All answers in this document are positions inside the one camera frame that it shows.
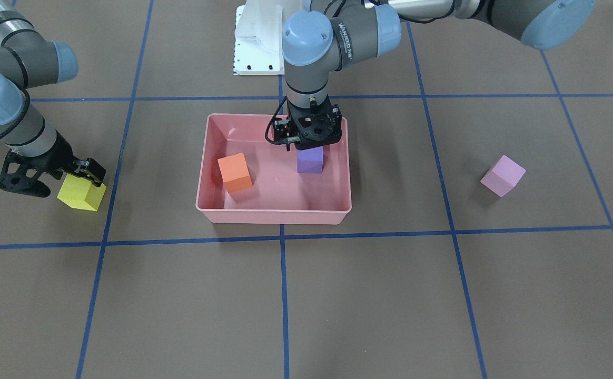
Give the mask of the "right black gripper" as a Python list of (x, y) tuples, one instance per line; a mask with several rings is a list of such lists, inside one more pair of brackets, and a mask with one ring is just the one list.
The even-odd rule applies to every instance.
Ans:
[(95, 187), (102, 187), (107, 170), (93, 158), (78, 160), (68, 141), (57, 134), (52, 148), (39, 156), (6, 154), (0, 174), (0, 189), (25, 196), (48, 197), (51, 190), (39, 178), (47, 173), (60, 180), (64, 172), (86, 179)]

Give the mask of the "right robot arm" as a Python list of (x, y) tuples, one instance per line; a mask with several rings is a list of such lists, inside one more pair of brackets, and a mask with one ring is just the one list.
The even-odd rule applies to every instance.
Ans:
[(10, 2), (0, 1), (0, 142), (9, 151), (0, 173), (0, 189), (34, 197), (51, 190), (40, 181), (64, 173), (100, 188), (106, 170), (96, 160), (82, 160), (32, 104), (29, 88), (72, 80), (78, 60), (63, 42), (49, 41)]

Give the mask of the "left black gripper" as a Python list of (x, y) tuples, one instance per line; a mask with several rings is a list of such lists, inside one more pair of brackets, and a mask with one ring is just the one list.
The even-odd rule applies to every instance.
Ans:
[(279, 118), (280, 104), (272, 116), (272, 144), (285, 145), (290, 149), (312, 149), (340, 141), (342, 113), (338, 105), (323, 103), (311, 108), (288, 104), (287, 118)]

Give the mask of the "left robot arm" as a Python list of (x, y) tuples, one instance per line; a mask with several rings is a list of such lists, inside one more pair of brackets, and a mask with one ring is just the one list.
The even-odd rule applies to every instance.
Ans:
[(594, 1), (304, 1), (281, 29), (285, 94), (266, 124), (265, 140), (287, 151), (337, 144), (343, 116), (331, 101), (330, 77), (400, 46), (412, 24), (478, 21), (524, 46), (547, 51), (574, 36)]

